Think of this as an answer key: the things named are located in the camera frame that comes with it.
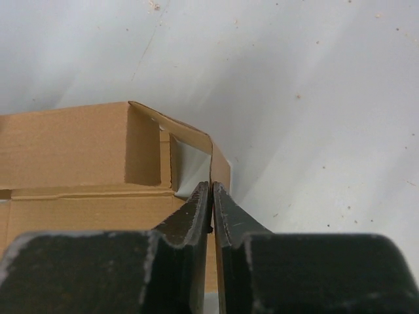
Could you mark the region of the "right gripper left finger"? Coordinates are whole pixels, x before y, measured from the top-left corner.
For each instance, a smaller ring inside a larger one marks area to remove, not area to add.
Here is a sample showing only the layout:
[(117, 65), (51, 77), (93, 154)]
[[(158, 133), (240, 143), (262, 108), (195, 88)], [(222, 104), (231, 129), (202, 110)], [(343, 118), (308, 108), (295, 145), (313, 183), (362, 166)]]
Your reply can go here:
[(151, 230), (20, 235), (1, 260), (1, 312), (202, 313), (209, 187)]

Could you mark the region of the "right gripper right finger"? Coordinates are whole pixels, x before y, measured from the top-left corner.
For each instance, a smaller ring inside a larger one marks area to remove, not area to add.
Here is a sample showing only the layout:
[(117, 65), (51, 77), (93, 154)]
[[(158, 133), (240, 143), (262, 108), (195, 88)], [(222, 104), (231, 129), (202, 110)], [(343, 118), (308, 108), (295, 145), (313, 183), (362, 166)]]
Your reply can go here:
[(378, 234), (274, 233), (213, 184), (221, 313), (417, 313), (418, 285)]

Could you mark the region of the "brown cardboard box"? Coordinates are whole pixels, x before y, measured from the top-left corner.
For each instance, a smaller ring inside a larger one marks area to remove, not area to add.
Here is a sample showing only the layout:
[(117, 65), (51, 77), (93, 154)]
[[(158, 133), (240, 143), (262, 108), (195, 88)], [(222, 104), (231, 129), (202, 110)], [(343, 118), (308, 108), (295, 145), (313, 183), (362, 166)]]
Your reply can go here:
[[(212, 138), (135, 101), (1, 117), (1, 260), (28, 232), (151, 230), (198, 183), (230, 183)], [(208, 230), (206, 283), (215, 245)]]

